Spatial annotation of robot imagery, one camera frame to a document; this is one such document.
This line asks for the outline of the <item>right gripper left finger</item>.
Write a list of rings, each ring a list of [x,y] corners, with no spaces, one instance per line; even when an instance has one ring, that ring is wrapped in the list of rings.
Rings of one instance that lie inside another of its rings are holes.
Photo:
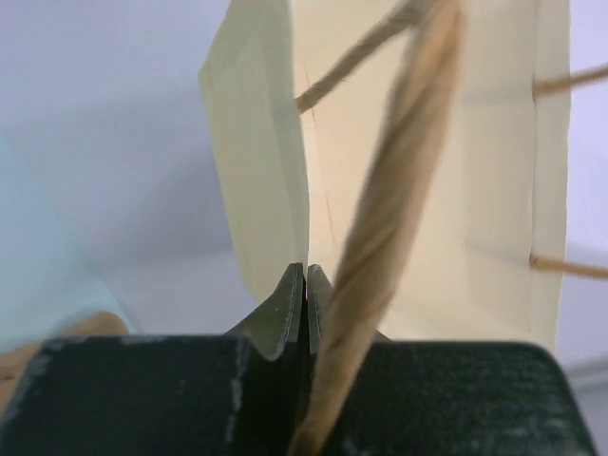
[[[287,453],[305,389],[304,285],[303,265],[289,264],[271,294],[228,332],[228,455]]]

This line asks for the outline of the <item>brown paper bag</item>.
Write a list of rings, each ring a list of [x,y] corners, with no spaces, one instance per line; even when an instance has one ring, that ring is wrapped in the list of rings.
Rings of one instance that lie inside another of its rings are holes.
[[[242,280],[328,267],[311,403],[327,443],[379,327],[556,347],[571,92],[566,1],[233,1],[199,72]]]

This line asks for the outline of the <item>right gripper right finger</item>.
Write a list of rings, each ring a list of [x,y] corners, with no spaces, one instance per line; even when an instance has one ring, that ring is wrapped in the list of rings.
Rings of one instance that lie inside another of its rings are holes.
[[[325,306],[329,303],[333,293],[333,285],[320,265],[308,267],[307,301],[309,321],[310,356],[316,360],[321,339],[321,316]],[[379,331],[375,332],[373,344],[370,348],[372,361],[390,358],[392,341]]]

